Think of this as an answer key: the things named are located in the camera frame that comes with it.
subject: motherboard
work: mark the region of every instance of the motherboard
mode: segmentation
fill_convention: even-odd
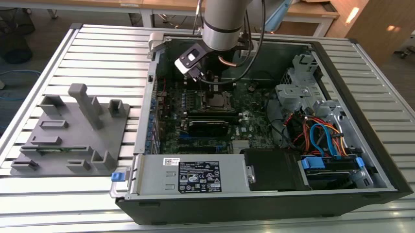
[[[181,83],[160,86],[162,154],[226,154],[276,146],[264,112],[272,89],[256,89],[253,82],[216,93],[188,90]]]

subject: black cable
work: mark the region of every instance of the black cable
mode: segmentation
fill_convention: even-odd
[[[236,82],[237,80],[240,80],[248,73],[250,67],[252,67],[252,64],[256,60],[256,57],[258,55],[258,50],[260,50],[260,47],[261,47],[261,43],[262,43],[262,40],[264,40],[264,33],[265,33],[265,0],[261,0],[261,26],[262,26],[262,30],[260,32],[260,38],[258,38],[258,44],[257,44],[257,50],[256,50],[256,53],[253,55],[253,58],[248,64],[248,67],[245,68],[244,72],[241,73],[241,75],[236,78],[236,79],[232,79],[232,80],[228,80],[228,81],[222,81],[222,82],[210,82],[208,80],[204,80],[204,79],[200,79],[201,82],[206,83],[206,84],[210,84],[210,85],[224,85],[224,84],[229,84],[229,83],[233,83]]]
[[[274,130],[274,132],[282,137],[282,139],[285,139],[285,141],[286,141],[289,147],[294,149],[296,146],[289,142],[289,138],[282,134],[281,131],[277,130],[277,128],[274,128],[274,126],[273,126],[272,124],[269,124],[269,126],[270,126],[270,128]]]
[[[284,144],[284,138],[280,140],[280,145],[278,147],[281,148]]]
[[[196,15],[194,17],[194,22],[193,22],[193,31],[192,31],[192,35],[194,35],[194,30],[196,30],[196,24],[197,24],[197,17],[198,17],[198,14]]]
[[[286,143],[288,143],[288,146],[292,148],[292,149],[296,149],[296,146],[292,144],[289,138],[282,134],[281,131],[277,130],[277,128],[272,125],[272,122],[276,121],[277,119],[273,119],[272,121],[269,121],[269,118],[268,118],[268,104],[266,104],[266,107],[265,107],[265,119],[266,121],[269,122],[269,126],[270,128],[274,130],[274,132],[281,136],[282,139],[285,139]]]
[[[246,27],[248,27],[248,54],[245,56],[245,59],[241,61],[241,63],[236,64],[236,67],[240,67],[244,65],[244,63],[248,61],[250,57],[250,46],[252,46],[252,33],[250,33],[250,25],[249,25],[249,16],[248,16],[248,10],[245,11],[245,19],[246,19]]]
[[[198,18],[200,18],[200,22],[201,22],[201,28],[204,28],[204,22],[202,22],[202,17],[201,17],[201,3],[200,3],[200,9],[198,9]]]

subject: wire bundle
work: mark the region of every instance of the wire bundle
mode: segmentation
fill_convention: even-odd
[[[313,121],[313,125],[309,127],[308,126],[308,122]],[[314,117],[314,116],[305,116],[302,123],[301,123],[301,133],[297,135],[297,137],[293,139],[292,143],[296,143],[297,140],[304,137],[304,154],[312,154],[312,155],[320,155],[320,156],[329,156],[322,149],[320,148],[320,146],[317,145],[317,143],[314,142],[314,129],[322,129],[322,132],[325,134],[325,138],[326,138],[326,147],[328,147],[328,151],[330,156],[336,156],[340,155],[341,157],[346,157],[346,152],[344,149],[344,139],[342,139],[342,135],[338,132],[338,130],[333,127],[332,124],[324,122],[320,118]]]

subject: black cable with connector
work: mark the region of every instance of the black cable with connector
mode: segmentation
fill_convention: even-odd
[[[265,34],[265,31],[264,31],[264,28],[265,28],[265,0],[261,0],[261,32],[260,32],[260,38],[258,38],[258,44],[257,44],[257,49],[256,49],[256,53],[253,55],[253,58],[248,64],[248,67],[245,68],[244,72],[241,73],[241,75],[236,78],[236,79],[232,79],[232,80],[228,80],[228,81],[222,81],[222,82],[210,82],[202,78],[198,78],[198,80],[206,84],[210,84],[210,85],[225,85],[225,84],[229,84],[229,83],[233,83],[236,82],[237,80],[240,80],[248,73],[250,67],[252,67],[252,64],[256,60],[256,57],[258,55],[258,50],[260,50],[260,47],[261,47],[261,43],[262,43],[262,40],[264,40],[264,34]]]

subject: barcode label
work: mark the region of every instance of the barcode label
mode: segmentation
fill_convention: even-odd
[[[138,4],[121,3],[119,6],[138,7]]]

